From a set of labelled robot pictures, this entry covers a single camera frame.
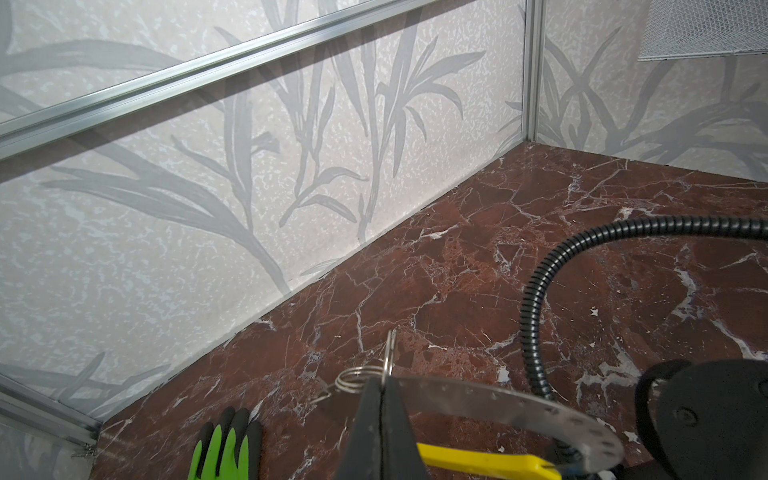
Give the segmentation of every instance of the key ring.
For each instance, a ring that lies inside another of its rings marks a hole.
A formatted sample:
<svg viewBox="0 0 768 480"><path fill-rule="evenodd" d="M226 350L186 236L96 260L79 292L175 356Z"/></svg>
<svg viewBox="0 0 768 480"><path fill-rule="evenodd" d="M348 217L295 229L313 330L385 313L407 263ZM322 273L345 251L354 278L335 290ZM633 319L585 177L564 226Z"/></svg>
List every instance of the key ring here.
<svg viewBox="0 0 768 480"><path fill-rule="evenodd" d="M395 365L395 344L397 340L397 334L394 329L390 330L386 336L386 343L384 346L384 366L378 365L363 365L354 366L348 369L344 369L333 381L333 385L340 392L359 394L362 392L362 388L366 384L367 379L381 377L382 389L386 384L386 380L392 375L392 367ZM318 402L322 402L325 399L331 397L333 393L330 390L326 390L322 395L314 400L310 401L310 405Z"/></svg>

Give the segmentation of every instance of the green glove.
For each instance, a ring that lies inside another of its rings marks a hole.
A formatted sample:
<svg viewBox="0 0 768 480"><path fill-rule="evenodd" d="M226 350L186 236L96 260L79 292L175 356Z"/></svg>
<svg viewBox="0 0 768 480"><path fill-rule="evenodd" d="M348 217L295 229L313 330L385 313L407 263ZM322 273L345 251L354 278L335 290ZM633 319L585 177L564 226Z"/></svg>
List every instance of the green glove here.
<svg viewBox="0 0 768 480"><path fill-rule="evenodd" d="M222 432L227 437L221 446ZM228 407L219 422L200 430L187 480L257 480L261 457L261 424L248 422L248 411Z"/></svg>

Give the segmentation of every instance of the red marble surface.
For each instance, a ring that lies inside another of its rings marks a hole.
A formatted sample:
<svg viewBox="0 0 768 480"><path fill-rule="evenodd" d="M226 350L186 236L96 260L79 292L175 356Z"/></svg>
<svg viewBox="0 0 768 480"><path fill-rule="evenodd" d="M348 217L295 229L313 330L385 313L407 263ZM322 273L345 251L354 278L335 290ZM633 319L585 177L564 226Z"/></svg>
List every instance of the red marble surface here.
<svg viewBox="0 0 768 480"><path fill-rule="evenodd" d="M396 374L527 391L517 319L531 271L566 237L641 214L765 217L768 184L523 144L109 420L91 477L186 478L197 430L232 405L259 411L261 478L332 478L347 430L307 401L347 366L378 359L395 326ZM563 403L616 430L634 464L649 458L634 434L640 373L680 357L766 358L767 310L765 243L614 242L572 260L548 292L550 379ZM547 445L501 425L413 422L418 440L438 445Z"/></svg>

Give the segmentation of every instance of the mesh grille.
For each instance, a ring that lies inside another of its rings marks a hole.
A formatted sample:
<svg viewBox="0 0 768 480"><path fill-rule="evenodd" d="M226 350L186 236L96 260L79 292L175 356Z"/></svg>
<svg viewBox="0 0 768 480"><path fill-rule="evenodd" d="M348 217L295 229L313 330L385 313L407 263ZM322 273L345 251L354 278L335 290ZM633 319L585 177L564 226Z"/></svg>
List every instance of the mesh grille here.
<svg viewBox="0 0 768 480"><path fill-rule="evenodd" d="M768 51L768 0L651 0L637 60Z"/></svg>

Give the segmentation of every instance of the metal rail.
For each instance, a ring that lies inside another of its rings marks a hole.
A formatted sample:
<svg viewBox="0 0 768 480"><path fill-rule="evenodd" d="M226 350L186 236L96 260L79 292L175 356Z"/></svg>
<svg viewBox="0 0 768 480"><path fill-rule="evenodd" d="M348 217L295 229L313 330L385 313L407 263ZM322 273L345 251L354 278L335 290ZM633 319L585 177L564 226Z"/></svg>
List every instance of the metal rail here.
<svg viewBox="0 0 768 480"><path fill-rule="evenodd" d="M525 1L525 43L523 53L523 118L520 136L536 141L538 101L541 89L541 63L544 58L546 0Z"/></svg>
<svg viewBox="0 0 768 480"><path fill-rule="evenodd" d="M0 124L0 161L438 0L368 0Z"/></svg>
<svg viewBox="0 0 768 480"><path fill-rule="evenodd" d="M0 376L0 423L69 444L77 451L96 446L101 423L14 380Z"/></svg>

